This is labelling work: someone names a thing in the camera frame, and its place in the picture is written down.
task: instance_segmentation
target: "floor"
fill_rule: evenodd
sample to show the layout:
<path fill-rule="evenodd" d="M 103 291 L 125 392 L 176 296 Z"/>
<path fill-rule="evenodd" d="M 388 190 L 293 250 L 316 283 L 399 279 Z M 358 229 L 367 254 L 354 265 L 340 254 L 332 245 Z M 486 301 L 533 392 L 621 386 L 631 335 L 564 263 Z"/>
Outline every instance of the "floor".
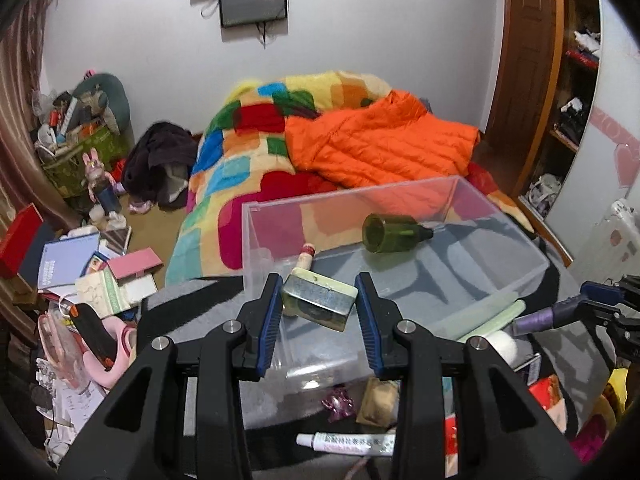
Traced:
<path fill-rule="evenodd" d="M 164 287 L 164 274 L 169 259 L 174 252 L 175 241 L 182 221 L 187 216 L 185 208 L 175 211 L 160 211 L 157 205 L 144 215 L 132 214 L 128 211 L 129 197 L 120 198 L 124 216 L 131 226 L 129 252 L 151 247 L 164 262 L 164 266 L 154 273 L 158 290 Z"/>
<path fill-rule="evenodd" d="M 519 158 L 497 153 L 482 140 L 474 149 L 471 160 L 491 173 L 503 193 L 511 195 L 522 169 L 522 161 Z"/>

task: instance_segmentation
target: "green glass bottle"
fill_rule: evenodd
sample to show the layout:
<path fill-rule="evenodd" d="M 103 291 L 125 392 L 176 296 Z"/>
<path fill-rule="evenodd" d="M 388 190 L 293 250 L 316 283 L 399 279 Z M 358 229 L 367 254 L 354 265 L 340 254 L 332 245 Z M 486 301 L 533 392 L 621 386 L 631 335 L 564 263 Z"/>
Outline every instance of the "green glass bottle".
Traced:
<path fill-rule="evenodd" d="M 362 224 L 362 243 L 371 253 L 410 251 L 424 240 L 433 238 L 433 229 L 423 227 L 408 215 L 372 213 Z"/>

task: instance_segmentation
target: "metal screw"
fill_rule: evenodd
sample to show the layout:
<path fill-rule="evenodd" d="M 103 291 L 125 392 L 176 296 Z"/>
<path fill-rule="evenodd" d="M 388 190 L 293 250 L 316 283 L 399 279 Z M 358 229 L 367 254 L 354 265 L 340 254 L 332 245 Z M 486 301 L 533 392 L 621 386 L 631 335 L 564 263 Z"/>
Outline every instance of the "metal screw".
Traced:
<path fill-rule="evenodd" d="M 489 342 L 482 336 L 475 335 L 469 339 L 469 344 L 471 348 L 475 348 L 476 350 L 486 350 L 489 348 Z"/>
<path fill-rule="evenodd" d="M 415 332 L 415 323 L 413 321 L 403 319 L 396 326 L 398 327 L 398 330 L 403 334 L 411 334 Z"/>
<path fill-rule="evenodd" d="M 161 335 L 160 337 L 156 337 L 151 342 L 151 348 L 153 348 L 154 350 L 164 350 L 168 346 L 169 346 L 169 338 L 164 337 L 163 335 Z"/>
<path fill-rule="evenodd" d="M 237 319 L 230 319 L 229 321 L 225 321 L 224 325 L 222 325 L 222 330 L 224 330 L 228 334 L 235 334 L 242 328 L 242 323 L 240 323 Z"/>

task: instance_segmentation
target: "pink wall decal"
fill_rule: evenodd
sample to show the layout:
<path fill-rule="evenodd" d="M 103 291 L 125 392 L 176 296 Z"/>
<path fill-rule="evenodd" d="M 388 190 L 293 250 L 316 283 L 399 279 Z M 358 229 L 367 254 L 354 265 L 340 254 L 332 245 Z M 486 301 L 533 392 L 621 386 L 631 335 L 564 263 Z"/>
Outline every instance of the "pink wall decal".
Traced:
<path fill-rule="evenodd" d="M 597 106 L 591 109 L 589 122 L 616 143 L 613 157 L 618 172 L 618 184 L 621 188 L 630 187 L 640 169 L 640 140 Z"/>

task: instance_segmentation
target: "dark clothing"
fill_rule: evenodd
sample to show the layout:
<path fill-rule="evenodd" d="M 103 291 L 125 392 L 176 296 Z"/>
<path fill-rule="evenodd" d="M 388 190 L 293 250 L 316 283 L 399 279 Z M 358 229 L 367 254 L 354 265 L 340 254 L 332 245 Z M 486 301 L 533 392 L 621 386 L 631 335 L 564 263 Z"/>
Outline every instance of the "dark clothing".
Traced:
<path fill-rule="evenodd" d="M 167 184 L 164 165 L 182 164 L 190 173 L 197 154 L 198 143 L 190 132 L 173 123 L 152 124 L 127 157 L 122 171 L 122 185 L 140 201 L 158 202 L 160 207 L 184 207 L 187 189 L 173 202 L 168 202 L 167 193 L 162 191 Z"/>

